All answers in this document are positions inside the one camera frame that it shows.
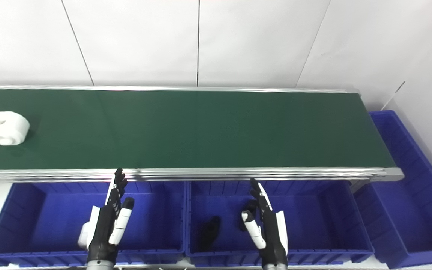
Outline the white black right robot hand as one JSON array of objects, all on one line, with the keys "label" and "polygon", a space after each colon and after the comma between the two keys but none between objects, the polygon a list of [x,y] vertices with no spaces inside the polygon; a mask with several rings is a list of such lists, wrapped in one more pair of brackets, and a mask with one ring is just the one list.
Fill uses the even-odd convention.
[{"label": "white black right robot hand", "polygon": [[266,190],[256,179],[250,179],[250,194],[254,198],[262,226],[250,210],[241,211],[241,220],[259,251],[264,270],[288,269],[288,233],[283,211],[275,212]]}]

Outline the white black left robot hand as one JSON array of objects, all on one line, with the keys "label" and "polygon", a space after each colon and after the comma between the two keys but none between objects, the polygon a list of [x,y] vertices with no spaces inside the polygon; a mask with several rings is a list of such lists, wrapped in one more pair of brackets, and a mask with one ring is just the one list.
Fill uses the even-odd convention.
[{"label": "white black left robot hand", "polygon": [[86,236],[86,265],[89,269],[108,270],[113,269],[116,264],[118,245],[134,208],[133,198],[127,197],[121,201],[127,184],[122,168],[116,169],[105,203],[91,211],[90,227]]}]

